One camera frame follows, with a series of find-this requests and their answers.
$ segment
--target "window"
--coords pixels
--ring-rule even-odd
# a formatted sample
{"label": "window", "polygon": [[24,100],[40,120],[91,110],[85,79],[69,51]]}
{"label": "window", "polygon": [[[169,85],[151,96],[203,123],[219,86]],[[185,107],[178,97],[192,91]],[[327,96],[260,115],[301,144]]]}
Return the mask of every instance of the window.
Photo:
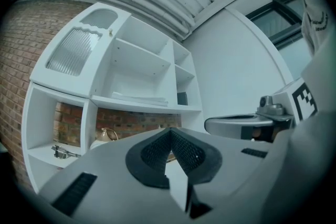
{"label": "window", "polygon": [[302,38],[303,0],[273,0],[248,14],[277,49]]}

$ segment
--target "white shirt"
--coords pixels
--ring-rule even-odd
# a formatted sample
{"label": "white shirt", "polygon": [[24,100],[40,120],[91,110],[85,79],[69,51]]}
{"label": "white shirt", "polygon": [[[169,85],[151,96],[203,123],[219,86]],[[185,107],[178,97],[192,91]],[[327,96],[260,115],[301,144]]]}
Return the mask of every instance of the white shirt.
{"label": "white shirt", "polygon": [[302,34],[313,56],[321,44],[336,31],[334,15],[326,0],[303,0],[305,12]]}

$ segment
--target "brick wall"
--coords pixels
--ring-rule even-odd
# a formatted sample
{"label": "brick wall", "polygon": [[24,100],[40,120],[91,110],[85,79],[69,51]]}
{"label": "brick wall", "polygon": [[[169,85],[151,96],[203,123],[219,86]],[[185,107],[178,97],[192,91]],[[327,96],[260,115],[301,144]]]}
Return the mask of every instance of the brick wall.
{"label": "brick wall", "polygon": [[[14,4],[4,17],[0,29],[0,140],[13,157],[16,177],[20,184],[31,188],[21,146],[21,121],[29,76],[39,56],[53,36],[66,23],[90,4],[74,1],[43,0]],[[78,143],[80,110],[58,106],[55,112],[55,138]],[[158,124],[173,124],[178,119],[169,115],[109,112],[100,110],[97,127],[105,124],[118,130],[122,137],[154,128]]]}

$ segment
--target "window frame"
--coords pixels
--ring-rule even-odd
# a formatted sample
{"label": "window frame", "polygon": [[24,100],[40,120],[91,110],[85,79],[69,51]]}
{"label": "window frame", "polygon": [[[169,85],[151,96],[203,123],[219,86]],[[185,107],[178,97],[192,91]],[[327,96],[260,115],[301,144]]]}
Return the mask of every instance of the window frame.
{"label": "window frame", "polygon": [[294,0],[272,0],[271,3],[251,12],[246,16],[253,22],[254,20],[264,16],[266,13],[275,11],[291,24],[290,27],[269,37],[270,41],[278,50],[302,38],[302,16],[286,5],[292,1]]}

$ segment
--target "white shelving unit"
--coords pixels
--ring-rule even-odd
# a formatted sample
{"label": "white shelving unit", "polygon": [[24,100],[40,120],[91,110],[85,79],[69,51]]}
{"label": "white shelving unit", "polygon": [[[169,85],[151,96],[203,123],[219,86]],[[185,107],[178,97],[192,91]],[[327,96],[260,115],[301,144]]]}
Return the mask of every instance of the white shelving unit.
{"label": "white shelving unit", "polygon": [[[30,76],[22,141],[36,192],[59,168],[77,158],[57,159],[58,144],[85,154],[95,136],[98,108],[179,113],[182,127],[203,131],[203,112],[192,55],[183,46],[134,18],[96,3],[71,20],[50,42]],[[164,98],[166,106],[113,98]],[[177,103],[186,92],[188,105]],[[56,103],[83,107],[80,147],[53,142]]]}

